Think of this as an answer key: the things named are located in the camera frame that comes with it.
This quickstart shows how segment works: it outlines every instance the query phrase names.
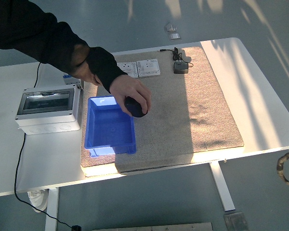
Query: black object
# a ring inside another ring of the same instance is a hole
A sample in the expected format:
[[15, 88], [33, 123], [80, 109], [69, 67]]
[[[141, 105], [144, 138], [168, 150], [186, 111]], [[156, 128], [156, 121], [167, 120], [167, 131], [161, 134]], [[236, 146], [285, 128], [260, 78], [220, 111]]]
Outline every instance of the black object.
[[173, 63], [173, 72], [175, 74], [187, 74], [188, 73], [188, 63], [178, 60]]
[[124, 105], [133, 117], [143, 117], [146, 115], [143, 113], [140, 103], [130, 96], [126, 97]]
[[79, 225], [73, 225], [72, 231], [81, 231], [81, 227]]

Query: dark mouse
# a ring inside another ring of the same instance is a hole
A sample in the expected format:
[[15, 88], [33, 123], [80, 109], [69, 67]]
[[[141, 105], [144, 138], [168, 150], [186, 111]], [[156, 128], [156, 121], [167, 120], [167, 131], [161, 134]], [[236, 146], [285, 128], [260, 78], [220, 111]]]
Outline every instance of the dark mouse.
[[126, 97], [124, 105], [133, 117], [143, 117], [144, 115], [146, 115], [143, 113], [140, 103], [138, 103], [130, 96]]

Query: double socket panel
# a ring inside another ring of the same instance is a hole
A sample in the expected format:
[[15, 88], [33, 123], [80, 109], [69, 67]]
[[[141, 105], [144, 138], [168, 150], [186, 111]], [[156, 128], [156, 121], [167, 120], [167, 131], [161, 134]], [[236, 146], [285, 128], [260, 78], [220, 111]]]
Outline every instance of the double socket panel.
[[133, 78], [160, 75], [157, 59], [140, 60], [137, 62], [117, 63], [117, 66]]

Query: table leg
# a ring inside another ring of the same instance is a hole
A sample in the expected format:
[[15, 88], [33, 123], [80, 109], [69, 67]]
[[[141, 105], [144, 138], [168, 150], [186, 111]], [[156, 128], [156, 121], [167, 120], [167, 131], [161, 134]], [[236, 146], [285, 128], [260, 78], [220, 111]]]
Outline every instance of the table leg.
[[220, 195], [224, 211], [235, 210], [231, 195], [229, 193], [226, 181], [223, 177], [223, 173], [218, 161], [210, 163], [211, 171], [215, 180], [215, 184]]
[[[47, 213], [57, 218], [58, 215], [58, 202], [59, 202], [59, 188], [53, 188], [48, 190], [48, 204]], [[46, 216], [45, 231], [56, 231], [57, 220]]]

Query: hand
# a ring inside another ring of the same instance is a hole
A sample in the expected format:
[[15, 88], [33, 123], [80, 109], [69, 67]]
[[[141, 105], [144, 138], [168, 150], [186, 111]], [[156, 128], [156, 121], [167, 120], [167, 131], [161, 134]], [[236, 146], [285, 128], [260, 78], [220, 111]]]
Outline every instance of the hand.
[[75, 78], [80, 78], [83, 81], [93, 83], [96, 86], [102, 85], [100, 79], [95, 74], [91, 73], [87, 62], [84, 62], [80, 67], [78, 67], [72, 76]]
[[131, 113], [124, 106], [125, 98], [128, 96], [140, 103], [144, 114], [151, 110], [151, 91], [138, 79], [128, 75], [118, 76], [111, 83], [109, 90], [122, 111], [130, 116], [132, 116]]

